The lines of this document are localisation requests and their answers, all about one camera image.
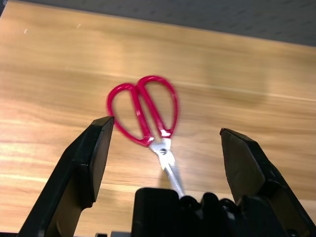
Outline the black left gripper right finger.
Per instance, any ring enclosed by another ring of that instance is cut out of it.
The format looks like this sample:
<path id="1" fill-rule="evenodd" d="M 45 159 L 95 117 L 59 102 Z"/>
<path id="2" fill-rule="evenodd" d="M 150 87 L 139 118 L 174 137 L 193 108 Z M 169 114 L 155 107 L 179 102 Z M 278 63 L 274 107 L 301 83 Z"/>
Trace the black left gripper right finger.
<path id="1" fill-rule="evenodd" d="M 240 213 L 264 236 L 311 236 L 311 218 L 259 144 L 228 128 L 220 136 L 227 182 Z"/>

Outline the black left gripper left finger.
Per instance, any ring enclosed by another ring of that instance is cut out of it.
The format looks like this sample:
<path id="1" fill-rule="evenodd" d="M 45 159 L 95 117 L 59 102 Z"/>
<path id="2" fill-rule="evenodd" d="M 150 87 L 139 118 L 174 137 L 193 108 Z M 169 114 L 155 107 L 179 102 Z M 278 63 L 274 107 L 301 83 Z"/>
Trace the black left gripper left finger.
<path id="1" fill-rule="evenodd" d="M 113 127 L 113 117 L 98 118 L 65 149 L 18 236 L 74 236 L 82 211 L 96 202 Z"/>

